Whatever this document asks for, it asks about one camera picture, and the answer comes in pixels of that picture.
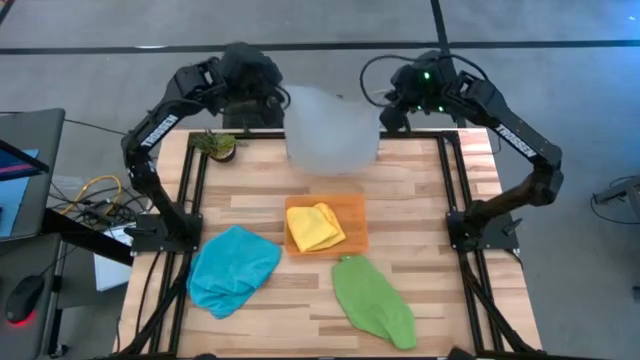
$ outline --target concrete floor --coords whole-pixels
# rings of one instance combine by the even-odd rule
[[[441,6],[454,48],[499,46],[462,42],[640,39],[640,3],[634,0],[441,0]],[[427,0],[20,0],[0,26],[0,51],[235,40],[435,42],[431,10]],[[314,85],[360,101],[360,67],[370,57],[388,52],[421,53],[267,53],[280,67],[285,83]],[[557,202],[516,213],[524,217],[518,234],[544,348],[554,354],[637,358],[640,304],[634,303],[631,287],[640,284],[638,227],[596,218],[589,198],[610,180],[640,170],[635,152],[640,148],[640,48],[454,52],[481,65],[512,109],[564,151],[565,184]],[[0,110],[63,107],[70,119],[125,131],[155,105],[179,66],[207,56],[3,55]],[[371,68],[368,86],[387,87],[395,67],[389,62]],[[445,117],[415,121],[414,127],[452,126]],[[219,124],[200,114],[181,126]],[[528,163],[506,145],[496,159],[505,188],[530,171]],[[119,137],[67,123],[56,184],[72,195],[87,179],[102,174],[126,178]],[[633,221],[626,206],[615,202],[599,210]],[[99,304],[68,313],[62,335],[72,346],[68,359],[109,352],[123,294],[116,289]],[[80,336],[78,329],[83,326],[90,330]]]

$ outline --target green cloth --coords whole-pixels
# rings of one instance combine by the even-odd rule
[[[400,350],[416,347],[411,309],[369,260],[343,256],[333,267],[332,277],[336,297],[353,326]]]

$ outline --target transparent plastic bag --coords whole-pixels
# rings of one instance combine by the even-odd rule
[[[287,86],[284,119],[289,161],[312,175],[353,173],[375,161],[379,109],[348,102],[317,88]]]

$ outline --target orange tray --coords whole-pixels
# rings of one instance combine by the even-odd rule
[[[317,203],[329,205],[336,214],[342,231],[347,238],[327,249],[300,252],[293,240],[293,235],[287,225],[286,212],[291,207],[314,206]],[[288,197],[284,202],[284,247],[289,255],[355,255],[369,249],[367,233],[367,218],[365,216],[363,195],[296,195]]]

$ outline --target small succulent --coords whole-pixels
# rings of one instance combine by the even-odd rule
[[[236,146],[236,138],[230,134],[213,133],[206,130],[204,134],[195,135],[191,139],[191,145],[210,157],[219,159],[228,155]]]

